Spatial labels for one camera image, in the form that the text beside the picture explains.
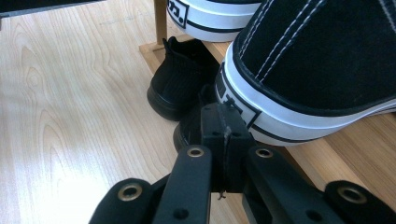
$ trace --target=white rubber sole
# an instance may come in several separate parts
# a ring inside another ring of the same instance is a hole
[[[228,47],[216,80],[220,103],[232,104],[257,141],[274,146],[293,146],[334,133],[366,116],[396,111],[396,99],[360,113],[343,117],[311,116],[290,110],[251,87],[233,62],[233,44]]]
[[[259,3],[222,4],[204,0],[167,0],[167,12],[187,35],[225,42],[236,38],[253,16]]]

